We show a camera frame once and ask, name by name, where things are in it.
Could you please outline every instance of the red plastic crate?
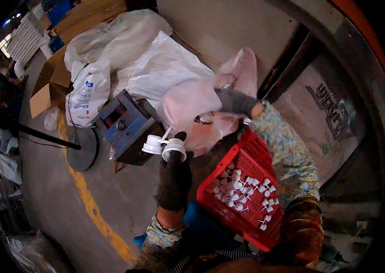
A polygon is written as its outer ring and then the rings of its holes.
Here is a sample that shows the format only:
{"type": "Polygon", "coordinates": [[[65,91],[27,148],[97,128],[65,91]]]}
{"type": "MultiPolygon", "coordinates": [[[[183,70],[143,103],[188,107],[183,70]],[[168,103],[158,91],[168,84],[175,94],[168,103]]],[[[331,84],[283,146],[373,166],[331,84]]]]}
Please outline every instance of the red plastic crate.
{"type": "MultiPolygon", "coordinates": [[[[283,217],[280,206],[273,205],[274,210],[271,213],[267,213],[266,210],[262,210],[259,213],[263,208],[261,201],[265,199],[265,196],[263,193],[255,190],[254,194],[250,196],[252,200],[247,200],[243,204],[244,207],[248,206],[249,210],[239,212],[216,199],[212,193],[212,182],[220,176],[231,162],[235,164],[235,169],[241,170],[242,181],[245,181],[247,176],[256,178],[261,183],[265,178],[268,178],[276,187],[276,191],[279,190],[272,167],[272,159],[265,143],[248,129],[239,142],[218,163],[212,174],[201,183],[197,191],[197,201],[202,208],[232,229],[233,232],[236,232],[258,248],[269,251],[280,242],[279,232],[283,217]],[[259,229],[261,223],[257,220],[263,219],[267,214],[270,214],[272,219],[266,223],[266,230],[262,231],[259,229]]],[[[276,198],[276,191],[271,193],[267,199],[276,198]]]]}

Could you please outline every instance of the worker's arm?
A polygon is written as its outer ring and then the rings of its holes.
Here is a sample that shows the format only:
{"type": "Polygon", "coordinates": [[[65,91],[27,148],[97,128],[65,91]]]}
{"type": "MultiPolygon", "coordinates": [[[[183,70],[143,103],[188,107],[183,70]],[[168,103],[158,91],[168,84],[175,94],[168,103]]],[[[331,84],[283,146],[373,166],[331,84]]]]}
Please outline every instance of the worker's arm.
{"type": "MultiPolygon", "coordinates": [[[[181,132],[175,135],[175,138],[185,140],[186,134],[181,132]]],[[[189,159],[192,154],[188,154],[187,160],[182,162],[182,154],[171,151],[168,162],[161,161],[161,182],[156,195],[158,210],[147,227],[147,238],[134,269],[163,272],[176,254],[184,228],[182,218],[191,188],[189,159]]]]}
{"type": "Polygon", "coordinates": [[[250,128],[264,140],[280,185],[279,201],[285,210],[282,243],[273,248],[275,264],[315,268],[321,254],[323,231],[314,162],[303,141],[268,102],[262,104],[236,90],[216,90],[223,110],[252,118],[250,128]]]}

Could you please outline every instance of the cardboard box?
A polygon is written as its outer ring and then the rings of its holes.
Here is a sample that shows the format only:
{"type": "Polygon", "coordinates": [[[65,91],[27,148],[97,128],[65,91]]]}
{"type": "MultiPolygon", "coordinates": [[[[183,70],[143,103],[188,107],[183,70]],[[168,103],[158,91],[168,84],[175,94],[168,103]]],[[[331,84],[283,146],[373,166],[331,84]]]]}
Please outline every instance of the cardboard box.
{"type": "Polygon", "coordinates": [[[44,13],[44,15],[39,19],[39,23],[44,30],[51,26],[51,22],[50,19],[48,19],[47,13],[44,13]]]}
{"type": "Polygon", "coordinates": [[[54,31],[67,44],[80,33],[125,11],[124,0],[87,0],[67,12],[54,31]]]}
{"type": "Polygon", "coordinates": [[[64,63],[66,48],[59,49],[42,67],[30,98],[32,118],[51,107],[65,104],[71,83],[71,73],[64,63]]]}

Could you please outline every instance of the patterned shirt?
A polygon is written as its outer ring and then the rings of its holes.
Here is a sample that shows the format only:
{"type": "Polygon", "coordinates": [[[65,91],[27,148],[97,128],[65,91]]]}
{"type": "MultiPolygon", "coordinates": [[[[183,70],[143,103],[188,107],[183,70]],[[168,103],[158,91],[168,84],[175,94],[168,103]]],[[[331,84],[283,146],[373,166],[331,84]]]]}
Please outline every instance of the patterned shirt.
{"type": "MultiPolygon", "coordinates": [[[[264,111],[252,121],[250,128],[265,141],[270,152],[274,172],[280,183],[277,194],[283,209],[288,208],[291,202],[303,196],[314,197],[305,199],[315,204],[319,199],[319,191],[316,186],[316,168],[309,151],[294,129],[281,118],[279,112],[267,101],[264,111]]],[[[320,230],[319,233],[321,234],[318,236],[318,241],[321,239],[322,242],[321,224],[318,224],[321,217],[318,220],[318,216],[316,216],[315,221],[312,220],[313,217],[311,216],[297,216],[297,218],[300,217],[309,218],[305,220],[309,221],[307,224],[315,227],[311,229],[313,233],[318,233],[320,230]]],[[[150,272],[163,272],[166,266],[173,262],[172,259],[176,254],[183,229],[184,226],[178,228],[164,227],[159,224],[156,216],[153,216],[151,224],[146,229],[147,238],[134,268],[146,269],[150,272]]]]}

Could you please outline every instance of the gloved hand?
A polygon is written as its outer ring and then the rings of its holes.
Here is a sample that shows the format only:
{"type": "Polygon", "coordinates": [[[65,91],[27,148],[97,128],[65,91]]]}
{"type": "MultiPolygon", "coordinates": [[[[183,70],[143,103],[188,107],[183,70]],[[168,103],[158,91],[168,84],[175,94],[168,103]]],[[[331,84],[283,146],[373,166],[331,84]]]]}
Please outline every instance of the gloved hand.
{"type": "MultiPolygon", "coordinates": [[[[177,133],[174,138],[184,141],[185,132],[177,133]]],[[[168,162],[161,160],[159,166],[159,178],[161,183],[157,189],[157,204],[165,209],[180,211],[186,207],[188,192],[191,188],[192,175],[189,160],[193,152],[186,153],[187,158],[182,162],[182,153],[170,151],[168,162]]]]}
{"type": "Polygon", "coordinates": [[[256,112],[252,112],[253,109],[258,109],[259,113],[262,112],[263,107],[261,101],[245,95],[244,93],[227,88],[227,89],[215,89],[215,93],[222,103],[222,112],[231,112],[236,114],[245,114],[249,118],[255,118],[256,112]]]}

